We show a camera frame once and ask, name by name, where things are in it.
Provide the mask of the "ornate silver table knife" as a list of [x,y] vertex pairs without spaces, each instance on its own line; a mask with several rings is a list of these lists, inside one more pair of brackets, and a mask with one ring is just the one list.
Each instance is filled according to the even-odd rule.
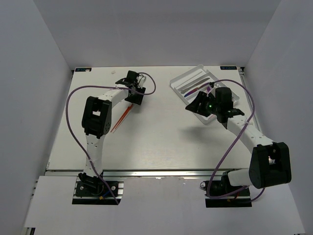
[[181,93],[181,94],[185,94],[188,90],[190,90],[190,89],[192,89],[192,88],[194,88],[194,87],[196,87],[196,86],[198,86],[198,85],[204,83],[204,82],[207,81],[207,80],[209,80],[209,78],[202,79],[201,81],[199,81],[199,82],[197,82],[197,83],[195,83],[195,84],[193,84],[193,85],[190,85],[190,86],[188,86],[188,87],[185,88],[185,89],[182,89],[182,90],[180,91],[180,93]]

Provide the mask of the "orange chopstick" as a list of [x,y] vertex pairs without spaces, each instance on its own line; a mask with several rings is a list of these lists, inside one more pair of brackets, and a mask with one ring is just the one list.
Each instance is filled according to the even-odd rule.
[[122,116],[119,118],[119,120],[117,121],[117,123],[115,124],[115,126],[113,127],[113,129],[111,130],[111,132],[113,132],[119,125],[120,123],[123,121],[123,119],[126,117],[126,115],[128,114],[129,110],[131,109],[131,106],[129,106],[125,112],[122,114]]
[[114,132],[119,126],[120,124],[123,122],[123,120],[126,118],[126,116],[128,115],[128,113],[131,111],[131,109],[133,108],[134,104],[131,104],[126,110],[125,112],[122,114],[122,116],[119,118],[119,120],[117,121],[117,123],[114,125],[114,127],[111,129],[111,133]]

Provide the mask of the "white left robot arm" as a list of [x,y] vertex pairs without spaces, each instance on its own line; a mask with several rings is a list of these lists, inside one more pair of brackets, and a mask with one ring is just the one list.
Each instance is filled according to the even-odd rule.
[[122,100],[140,105],[146,91],[145,81],[145,76],[130,70],[126,78],[116,82],[116,85],[121,86],[119,89],[110,89],[102,95],[87,98],[82,118],[87,140],[88,156],[84,168],[87,176],[96,177],[103,172],[103,143],[111,129],[112,109]]

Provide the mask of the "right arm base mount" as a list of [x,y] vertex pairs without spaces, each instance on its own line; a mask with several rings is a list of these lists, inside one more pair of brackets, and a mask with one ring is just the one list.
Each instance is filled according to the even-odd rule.
[[225,194],[229,196],[212,199],[207,196],[206,190],[208,188],[209,181],[202,181],[200,183],[200,189],[205,191],[205,206],[206,208],[250,208],[252,207],[250,191],[248,187],[236,186],[233,187],[229,183],[225,183],[222,180],[212,181],[209,193],[212,197],[219,197]]

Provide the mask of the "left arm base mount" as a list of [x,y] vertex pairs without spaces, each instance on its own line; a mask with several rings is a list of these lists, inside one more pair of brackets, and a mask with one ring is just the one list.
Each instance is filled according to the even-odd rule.
[[122,198],[122,182],[107,181],[105,184],[97,176],[79,173],[75,184],[73,205],[117,206]]

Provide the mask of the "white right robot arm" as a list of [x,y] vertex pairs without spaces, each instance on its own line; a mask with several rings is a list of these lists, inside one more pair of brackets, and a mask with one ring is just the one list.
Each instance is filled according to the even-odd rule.
[[226,173],[221,190],[233,195],[239,186],[266,188],[291,182],[291,162],[288,146],[274,142],[248,123],[244,113],[234,108],[231,89],[217,88],[213,94],[199,92],[186,110],[208,117],[215,115],[225,129],[233,133],[251,153],[248,168]]

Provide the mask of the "iridescent rainbow steak knife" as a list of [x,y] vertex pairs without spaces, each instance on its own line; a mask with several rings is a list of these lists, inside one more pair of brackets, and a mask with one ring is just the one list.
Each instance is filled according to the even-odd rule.
[[187,92],[187,93],[184,95],[184,97],[188,97],[188,96],[190,96],[191,94],[195,93],[196,91],[198,91],[198,90],[200,90],[200,89],[202,89],[202,88],[205,88],[205,87],[207,87],[207,86],[209,86],[209,83],[203,84],[203,85],[201,85],[200,87],[196,87],[196,88],[194,88],[193,90]]

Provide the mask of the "clear chopstick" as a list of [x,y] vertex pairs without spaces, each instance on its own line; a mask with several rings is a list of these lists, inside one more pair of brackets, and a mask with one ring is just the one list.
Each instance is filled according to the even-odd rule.
[[196,78],[198,78],[200,75],[201,75],[201,72],[190,74],[188,77],[186,77],[184,80],[182,80],[180,82],[180,84],[176,86],[176,88],[180,89],[184,85],[187,85],[188,82],[191,82],[191,81],[195,80]]

